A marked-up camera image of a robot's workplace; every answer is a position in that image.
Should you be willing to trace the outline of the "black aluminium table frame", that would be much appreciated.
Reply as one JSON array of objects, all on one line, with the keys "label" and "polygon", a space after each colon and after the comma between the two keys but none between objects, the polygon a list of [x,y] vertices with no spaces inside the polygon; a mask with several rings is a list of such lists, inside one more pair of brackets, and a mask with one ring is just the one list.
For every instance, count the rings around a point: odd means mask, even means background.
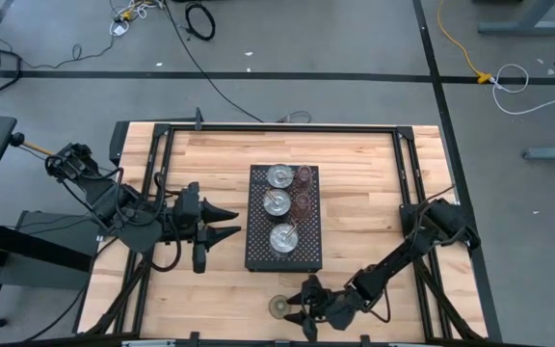
[{"label": "black aluminium table frame", "polygon": [[[390,133],[286,131],[295,124],[218,125],[174,134],[167,178],[170,189],[198,181],[200,194],[221,208],[237,211],[232,222],[242,230],[213,247],[206,273],[192,271],[191,245],[183,243],[178,266],[168,273],[150,274],[141,337],[201,339],[304,340],[302,329],[269,313],[270,300],[301,289],[306,274],[252,273],[245,267],[249,178],[251,165],[305,164],[320,169],[323,268],[321,283],[341,289],[352,273],[380,261],[403,240],[398,205],[400,179],[407,177],[411,200],[417,202],[408,143],[402,138],[404,173],[398,173]],[[433,125],[412,125],[423,194],[431,196],[452,185],[440,131]],[[446,295],[477,334],[491,337],[475,283],[471,257],[463,244],[437,248]],[[121,288],[128,250],[120,242],[96,261],[78,328],[93,326]],[[319,325],[319,340],[422,342],[417,289],[412,267],[388,284],[392,319],[388,324],[371,314],[357,314],[344,332]]]}]

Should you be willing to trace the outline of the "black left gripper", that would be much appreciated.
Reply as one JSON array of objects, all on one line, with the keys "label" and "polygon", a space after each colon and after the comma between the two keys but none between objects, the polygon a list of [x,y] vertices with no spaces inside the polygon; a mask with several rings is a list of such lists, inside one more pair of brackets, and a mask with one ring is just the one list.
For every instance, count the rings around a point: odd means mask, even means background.
[{"label": "black left gripper", "polygon": [[202,222],[217,223],[238,216],[238,212],[222,209],[208,200],[201,203],[197,182],[190,183],[180,191],[173,208],[173,221],[179,239],[193,244],[192,263],[195,273],[205,272],[207,250],[241,230],[240,227],[203,227]]}]

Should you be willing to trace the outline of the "black perforated metal shelf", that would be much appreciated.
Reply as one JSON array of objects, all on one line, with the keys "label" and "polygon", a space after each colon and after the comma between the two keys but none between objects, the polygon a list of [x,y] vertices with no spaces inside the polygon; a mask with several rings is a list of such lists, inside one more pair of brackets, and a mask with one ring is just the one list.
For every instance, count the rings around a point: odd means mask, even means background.
[{"label": "black perforated metal shelf", "polygon": [[[279,189],[289,194],[291,207],[286,215],[275,217],[263,206],[265,193],[276,189],[267,181],[270,167],[251,166],[245,266],[251,272],[316,273],[323,267],[319,168],[309,166],[313,171],[313,181],[308,190],[297,189],[294,180],[289,187]],[[293,199],[299,193],[307,193],[311,198],[312,211],[305,220],[297,220],[293,215]],[[299,245],[290,254],[277,253],[270,246],[270,232],[279,224],[298,227]]]}]

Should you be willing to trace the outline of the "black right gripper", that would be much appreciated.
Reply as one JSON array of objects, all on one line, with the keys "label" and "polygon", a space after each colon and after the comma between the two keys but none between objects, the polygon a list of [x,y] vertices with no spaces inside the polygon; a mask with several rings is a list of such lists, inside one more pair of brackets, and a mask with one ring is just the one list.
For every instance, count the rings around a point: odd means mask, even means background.
[{"label": "black right gripper", "polygon": [[331,291],[324,288],[317,277],[310,276],[302,284],[302,291],[286,300],[289,305],[301,305],[297,313],[286,314],[283,319],[303,324],[308,340],[318,338],[317,325],[329,323],[332,328],[345,331],[353,322],[360,305],[360,297],[354,290]]}]

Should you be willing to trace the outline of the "black corner panel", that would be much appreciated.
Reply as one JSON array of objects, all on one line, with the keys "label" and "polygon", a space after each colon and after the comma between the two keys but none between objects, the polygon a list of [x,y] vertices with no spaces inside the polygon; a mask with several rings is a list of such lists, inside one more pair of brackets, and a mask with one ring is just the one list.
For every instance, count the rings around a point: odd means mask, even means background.
[{"label": "black corner panel", "polygon": [[109,144],[109,160],[116,167],[119,166],[120,158],[123,153],[124,143],[127,137],[130,121],[117,121]]}]

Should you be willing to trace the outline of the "green-tinted glass candle holder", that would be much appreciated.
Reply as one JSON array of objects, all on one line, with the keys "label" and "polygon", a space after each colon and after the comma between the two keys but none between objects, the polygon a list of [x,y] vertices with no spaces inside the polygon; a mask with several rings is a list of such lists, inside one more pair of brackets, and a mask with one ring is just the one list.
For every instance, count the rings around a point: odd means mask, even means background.
[{"label": "green-tinted glass candle holder", "polygon": [[269,312],[272,317],[280,320],[290,314],[292,306],[288,303],[288,298],[284,295],[276,295],[269,302]]}]

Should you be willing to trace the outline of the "silver bracket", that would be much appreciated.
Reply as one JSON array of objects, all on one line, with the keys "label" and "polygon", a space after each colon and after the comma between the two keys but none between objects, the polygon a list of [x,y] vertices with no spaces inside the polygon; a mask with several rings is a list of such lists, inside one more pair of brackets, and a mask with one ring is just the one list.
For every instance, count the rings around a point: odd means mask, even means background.
[{"label": "silver bracket", "polygon": [[123,341],[120,347],[177,347],[175,339],[139,339]]}]

